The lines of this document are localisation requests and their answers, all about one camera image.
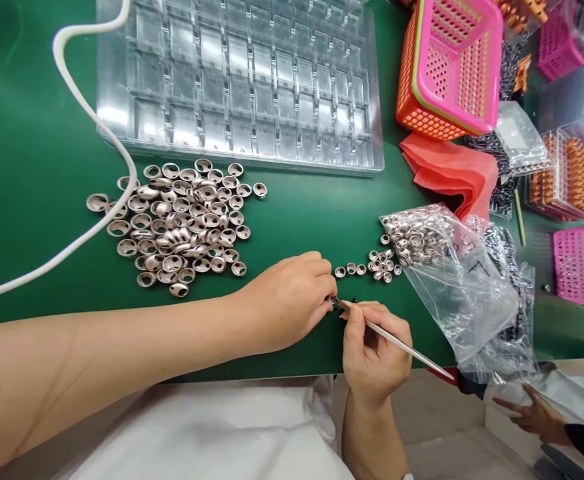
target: clear plastic tray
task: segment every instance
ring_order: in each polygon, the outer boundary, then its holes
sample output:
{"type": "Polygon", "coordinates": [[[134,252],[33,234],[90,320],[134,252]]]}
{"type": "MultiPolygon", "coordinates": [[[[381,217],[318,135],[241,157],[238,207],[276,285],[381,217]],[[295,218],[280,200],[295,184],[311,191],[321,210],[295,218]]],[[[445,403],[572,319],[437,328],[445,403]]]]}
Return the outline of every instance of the clear plastic tray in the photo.
{"type": "MultiPolygon", "coordinates": [[[[120,0],[97,0],[114,18],[120,0]]],[[[383,170],[373,18],[358,1],[134,0],[98,36],[97,113],[136,153],[383,170]]]]}

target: green table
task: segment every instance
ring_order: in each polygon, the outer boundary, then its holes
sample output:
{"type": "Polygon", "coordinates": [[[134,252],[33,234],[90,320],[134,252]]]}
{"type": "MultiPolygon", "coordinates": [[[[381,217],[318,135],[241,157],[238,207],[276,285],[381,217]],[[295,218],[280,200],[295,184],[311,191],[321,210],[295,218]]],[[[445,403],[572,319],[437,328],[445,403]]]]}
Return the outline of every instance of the green table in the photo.
{"type": "MultiPolygon", "coordinates": [[[[0,0],[0,283],[44,263],[90,228],[96,214],[85,208],[95,192],[117,195],[116,179],[126,175],[118,152],[95,132],[57,73],[51,54],[62,26],[91,23],[93,0],[38,1],[24,6],[0,0]]],[[[376,18],[381,114],[386,168],[362,179],[336,175],[250,169],[250,182],[268,187],[265,201],[246,202],[252,236],[240,246],[248,265],[242,279],[224,275],[198,278],[190,300],[233,292],[270,264],[307,250],[319,250],[334,265],[364,262],[378,248],[379,215],[440,201],[412,184],[398,143],[406,132],[394,120],[397,79],[406,12],[373,0],[376,18]]],[[[72,40],[70,71],[95,104],[96,42],[72,40]]],[[[160,159],[138,158],[142,170],[160,159]]],[[[549,234],[557,225],[525,212],[528,246],[518,258],[537,267],[537,284],[553,286],[549,234]]],[[[515,238],[518,230],[510,224],[515,238]]],[[[147,307],[173,302],[164,288],[142,291],[132,263],[115,252],[116,240],[100,233],[42,278],[0,296],[0,322],[75,311],[147,307]]],[[[391,284],[369,276],[339,282],[342,298],[376,299],[406,318],[415,346],[441,365],[454,365],[452,350],[407,278],[391,284]]],[[[161,328],[161,319],[157,319],[161,328]]],[[[340,373],[343,322],[328,315],[302,342],[266,357],[240,359],[187,375],[185,380],[218,380],[340,373]]],[[[541,359],[584,357],[584,307],[539,291],[535,342],[541,359]]]]}

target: white cord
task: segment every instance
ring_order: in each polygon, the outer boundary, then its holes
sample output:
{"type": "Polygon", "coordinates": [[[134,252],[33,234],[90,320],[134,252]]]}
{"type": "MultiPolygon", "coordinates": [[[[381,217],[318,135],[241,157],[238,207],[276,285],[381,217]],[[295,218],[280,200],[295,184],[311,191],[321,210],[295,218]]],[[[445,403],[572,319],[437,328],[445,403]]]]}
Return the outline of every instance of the white cord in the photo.
{"type": "Polygon", "coordinates": [[[63,260],[68,258],[70,254],[72,254],[77,248],[79,248],[82,244],[86,241],[90,240],[99,230],[101,230],[104,226],[106,226],[110,220],[114,218],[114,216],[119,212],[122,206],[127,203],[128,198],[134,192],[136,183],[137,183],[137,169],[134,165],[134,161],[132,157],[125,149],[125,147],[121,144],[118,138],[112,133],[106,124],[102,122],[102,120],[97,116],[97,114],[92,110],[88,102],[86,102],[85,98],[81,94],[77,84],[74,82],[72,75],[67,70],[67,66],[65,64],[65,58],[63,56],[65,50],[65,44],[70,40],[72,37],[76,37],[78,35],[93,35],[97,33],[104,33],[109,32],[112,30],[116,30],[117,28],[122,27],[126,20],[127,16],[130,12],[130,1],[131,0],[123,0],[123,5],[121,6],[121,12],[119,12],[119,16],[116,17],[114,20],[106,22],[106,23],[98,23],[95,25],[72,25],[70,27],[62,28],[57,32],[54,37],[54,42],[52,43],[52,51],[54,54],[54,60],[57,63],[57,68],[65,80],[67,87],[76,98],[79,105],[85,110],[85,112],[96,122],[98,126],[100,126],[104,132],[106,132],[107,136],[112,140],[114,146],[117,148],[119,152],[121,152],[123,159],[127,167],[130,170],[130,180],[125,188],[122,196],[119,198],[119,201],[116,203],[114,208],[110,210],[99,222],[96,223],[90,230],[82,234],[79,238],[74,240],[74,242],[70,243],[66,248],[61,250],[54,258],[50,259],[48,262],[37,268],[36,270],[32,270],[30,273],[26,273],[25,275],[11,280],[7,283],[0,285],[0,294],[20,287],[38,277],[43,275],[44,273],[49,272],[58,264],[60,264],[63,260]]]}

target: another person's hand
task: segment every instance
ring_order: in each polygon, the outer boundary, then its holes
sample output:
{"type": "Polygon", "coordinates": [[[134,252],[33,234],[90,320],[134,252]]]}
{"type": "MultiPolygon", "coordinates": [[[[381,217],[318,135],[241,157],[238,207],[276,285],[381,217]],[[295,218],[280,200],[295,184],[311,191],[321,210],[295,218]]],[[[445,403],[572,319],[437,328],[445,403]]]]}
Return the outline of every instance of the another person's hand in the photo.
{"type": "Polygon", "coordinates": [[[531,385],[524,385],[523,389],[532,399],[532,406],[530,407],[517,405],[498,398],[494,399],[494,403],[519,413],[520,417],[512,417],[510,420],[516,423],[521,430],[538,435],[542,442],[572,445],[565,431],[567,422],[561,414],[543,400],[531,385]]]}
{"type": "Polygon", "coordinates": [[[316,251],[281,260],[232,298],[251,340],[251,354],[267,353],[298,342],[332,310],[325,301],[337,294],[332,265],[316,251]]]}
{"type": "Polygon", "coordinates": [[[410,376],[412,356],[374,331],[365,320],[379,325],[412,346],[408,322],[392,315],[379,302],[352,303],[343,336],[343,370],[351,394],[366,408],[380,407],[410,376]]]}

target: red cloth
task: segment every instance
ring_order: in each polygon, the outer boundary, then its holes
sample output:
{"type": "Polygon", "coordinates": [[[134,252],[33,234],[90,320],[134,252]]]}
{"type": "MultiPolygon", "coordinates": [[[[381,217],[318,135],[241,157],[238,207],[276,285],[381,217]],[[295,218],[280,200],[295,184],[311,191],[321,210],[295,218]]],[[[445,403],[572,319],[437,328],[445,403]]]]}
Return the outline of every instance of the red cloth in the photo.
{"type": "Polygon", "coordinates": [[[444,195],[463,196],[455,212],[461,221],[468,215],[489,220],[490,197],[499,176],[492,155],[418,133],[403,140],[401,149],[417,185],[444,195]]]}

